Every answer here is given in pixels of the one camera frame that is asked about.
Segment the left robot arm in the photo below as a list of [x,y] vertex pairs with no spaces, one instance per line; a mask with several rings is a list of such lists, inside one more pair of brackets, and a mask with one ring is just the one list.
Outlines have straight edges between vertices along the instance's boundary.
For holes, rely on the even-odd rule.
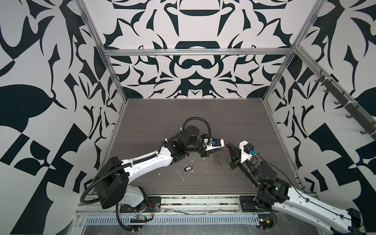
[[208,157],[224,146],[223,139],[213,138],[210,134],[201,135],[193,125],[182,128],[175,136],[161,142],[154,152],[133,159],[110,158],[81,195],[80,204],[99,202],[103,209],[124,204],[143,210],[149,199],[141,186],[130,185],[134,180],[177,163],[191,152]]

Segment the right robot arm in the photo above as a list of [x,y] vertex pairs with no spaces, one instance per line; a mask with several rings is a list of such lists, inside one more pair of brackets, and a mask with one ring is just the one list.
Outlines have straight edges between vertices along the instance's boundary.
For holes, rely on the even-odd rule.
[[326,204],[277,176],[276,167],[262,160],[252,161],[260,155],[247,141],[238,147],[226,144],[225,149],[231,157],[230,167],[238,168],[258,189],[254,205],[265,212],[282,212],[306,222],[327,235],[360,235],[361,214],[358,210],[341,209]]

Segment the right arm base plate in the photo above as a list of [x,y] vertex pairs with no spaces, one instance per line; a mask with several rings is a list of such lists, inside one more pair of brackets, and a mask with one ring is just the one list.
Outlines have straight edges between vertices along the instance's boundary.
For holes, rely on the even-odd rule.
[[255,196],[240,196],[240,208],[243,212],[265,212],[254,200]]

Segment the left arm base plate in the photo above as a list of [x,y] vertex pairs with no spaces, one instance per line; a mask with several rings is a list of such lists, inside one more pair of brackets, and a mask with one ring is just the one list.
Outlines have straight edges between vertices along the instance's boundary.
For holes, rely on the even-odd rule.
[[126,204],[121,204],[120,213],[139,213],[139,212],[156,212],[160,209],[162,198],[160,196],[151,196],[141,202],[136,207],[131,207]]

